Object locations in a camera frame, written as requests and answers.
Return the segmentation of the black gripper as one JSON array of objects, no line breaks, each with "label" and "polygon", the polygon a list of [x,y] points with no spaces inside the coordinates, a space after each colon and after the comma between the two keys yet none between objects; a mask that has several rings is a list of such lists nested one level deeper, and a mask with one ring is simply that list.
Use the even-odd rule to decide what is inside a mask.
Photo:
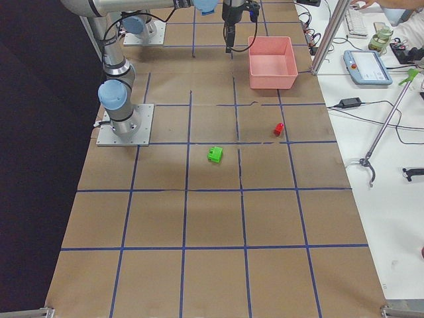
[{"label": "black gripper", "polygon": [[242,13],[246,9],[245,0],[224,0],[222,8],[222,19],[225,22],[226,53],[231,53],[235,42],[235,25],[241,21]]}]

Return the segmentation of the person hand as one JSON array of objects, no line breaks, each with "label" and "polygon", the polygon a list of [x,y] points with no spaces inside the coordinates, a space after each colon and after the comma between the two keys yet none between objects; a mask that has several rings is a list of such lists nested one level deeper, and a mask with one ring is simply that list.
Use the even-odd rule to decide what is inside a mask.
[{"label": "person hand", "polygon": [[384,1],[381,0],[352,0],[350,2],[351,5],[358,5],[359,9],[365,9],[373,4],[383,5]]}]

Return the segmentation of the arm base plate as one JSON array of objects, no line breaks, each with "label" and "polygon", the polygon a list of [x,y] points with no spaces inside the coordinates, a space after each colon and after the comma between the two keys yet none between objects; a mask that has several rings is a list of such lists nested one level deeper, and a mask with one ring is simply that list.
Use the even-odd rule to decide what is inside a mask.
[{"label": "arm base plate", "polygon": [[144,24],[140,21],[135,23],[123,23],[126,31],[124,46],[163,46],[166,32],[166,23],[150,21]]},{"label": "arm base plate", "polygon": [[105,111],[99,125],[98,146],[149,146],[154,104],[133,105],[132,116],[123,122],[112,121]]}]

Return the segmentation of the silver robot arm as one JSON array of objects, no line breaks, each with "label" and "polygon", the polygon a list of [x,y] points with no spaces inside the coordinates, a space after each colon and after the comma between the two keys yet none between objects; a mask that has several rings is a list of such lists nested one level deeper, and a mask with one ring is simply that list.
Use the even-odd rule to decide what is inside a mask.
[{"label": "silver robot arm", "polygon": [[123,28],[143,41],[149,40],[157,33],[152,17],[148,15],[131,15],[130,12],[123,12],[122,18]]},{"label": "silver robot arm", "polygon": [[171,8],[173,11],[194,6],[202,13],[210,13],[216,1],[62,1],[70,12],[85,17],[100,49],[100,59],[107,79],[122,80],[131,65],[117,44],[120,21],[139,15],[150,16],[151,9]]}]

